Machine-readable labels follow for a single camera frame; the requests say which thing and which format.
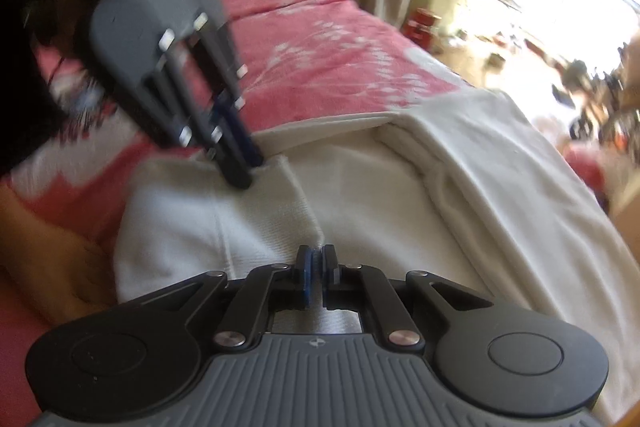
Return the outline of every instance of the ribbed grey surface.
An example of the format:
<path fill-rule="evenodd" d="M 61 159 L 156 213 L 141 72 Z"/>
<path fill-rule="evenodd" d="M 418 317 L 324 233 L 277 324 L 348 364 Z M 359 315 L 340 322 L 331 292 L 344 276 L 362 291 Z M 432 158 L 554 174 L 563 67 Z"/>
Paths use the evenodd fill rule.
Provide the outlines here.
<path fill-rule="evenodd" d="M 37 427 L 81 424 L 45 413 Z M 586 412 L 552 421 L 499 417 L 466 404 L 421 359 L 371 335 L 265 335 L 216 357 L 189 395 L 127 427 L 599 427 Z"/>

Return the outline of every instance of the black circular pad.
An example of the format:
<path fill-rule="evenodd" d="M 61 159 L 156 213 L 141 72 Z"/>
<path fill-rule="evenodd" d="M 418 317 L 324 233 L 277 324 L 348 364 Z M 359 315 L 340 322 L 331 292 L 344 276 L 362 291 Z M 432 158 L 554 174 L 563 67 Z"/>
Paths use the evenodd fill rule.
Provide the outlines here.
<path fill-rule="evenodd" d="M 585 331 L 505 303 L 455 312 L 434 368 L 467 401 L 502 415 L 542 418 L 590 407 L 609 370 Z"/>
<path fill-rule="evenodd" d="M 562 348 L 535 333 L 508 333 L 489 345 L 489 357 L 505 371 L 535 377 L 553 371 L 562 362 Z"/>
<path fill-rule="evenodd" d="M 96 377 L 114 377 L 133 371 L 146 357 L 145 343 L 121 333 L 99 333 L 80 341 L 71 358 Z"/>
<path fill-rule="evenodd" d="M 91 422 L 137 417 L 178 396 L 200 367 L 184 318 L 149 308 L 114 309 L 56 328 L 25 364 L 38 404 Z"/>

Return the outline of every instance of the red container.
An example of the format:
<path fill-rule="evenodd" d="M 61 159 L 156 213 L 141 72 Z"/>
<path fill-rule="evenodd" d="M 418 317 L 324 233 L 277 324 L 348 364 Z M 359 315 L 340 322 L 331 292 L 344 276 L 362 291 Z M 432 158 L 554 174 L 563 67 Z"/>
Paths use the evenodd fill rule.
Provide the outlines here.
<path fill-rule="evenodd" d="M 440 17 L 437 15 L 418 8 L 402 26 L 402 34 L 425 51 L 429 51 L 435 33 L 433 26 L 439 21 Z"/>

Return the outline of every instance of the hand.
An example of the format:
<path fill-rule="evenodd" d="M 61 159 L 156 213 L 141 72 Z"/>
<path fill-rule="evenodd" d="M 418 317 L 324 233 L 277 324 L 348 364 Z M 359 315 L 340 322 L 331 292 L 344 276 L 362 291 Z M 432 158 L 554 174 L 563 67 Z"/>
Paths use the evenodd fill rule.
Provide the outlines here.
<path fill-rule="evenodd" d="M 54 325 L 115 304 L 107 256 L 73 232 L 39 221 L 5 257 L 5 268 L 23 295 Z"/>

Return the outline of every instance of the floor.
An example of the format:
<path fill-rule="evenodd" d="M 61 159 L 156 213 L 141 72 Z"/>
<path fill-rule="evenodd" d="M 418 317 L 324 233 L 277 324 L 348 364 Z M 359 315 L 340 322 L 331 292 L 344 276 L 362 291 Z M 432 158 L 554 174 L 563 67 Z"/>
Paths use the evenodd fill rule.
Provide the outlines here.
<path fill-rule="evenodd" d="M 578 110 L 556 102 L 551 86 L 554 83 L 561 85 L 560 75 L 542 58 L 526 48 L 511 54 L 492 42 L 471 36 L 458 44 L 445 47 L 434 57 L 476 87 L 508 93 L 529 121 L 551 135 L 550 139 L 566 133 L 570 122 L 578 116 Z M 487 66 L 487 58 L 492 52 L 505 58 L 501 69 Z"/>

